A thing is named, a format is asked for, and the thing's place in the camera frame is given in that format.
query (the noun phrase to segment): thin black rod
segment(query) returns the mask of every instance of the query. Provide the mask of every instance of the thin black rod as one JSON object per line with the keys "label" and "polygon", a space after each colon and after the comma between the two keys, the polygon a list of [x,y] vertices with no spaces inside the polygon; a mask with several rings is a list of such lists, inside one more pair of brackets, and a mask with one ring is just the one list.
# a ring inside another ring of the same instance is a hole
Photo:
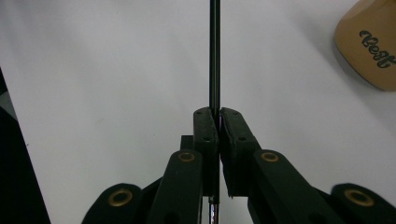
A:
{"label": "thin black rod", "polygon": [[[220,0],[210,0],[209,107],[220,127]],[[219,155],[214,172],[213,195],[209,197],[209,223],[219,223]]]}
{"label": "thin black rod", "polygon": [[209,107],[219,131],[220,0],[210,0]]}

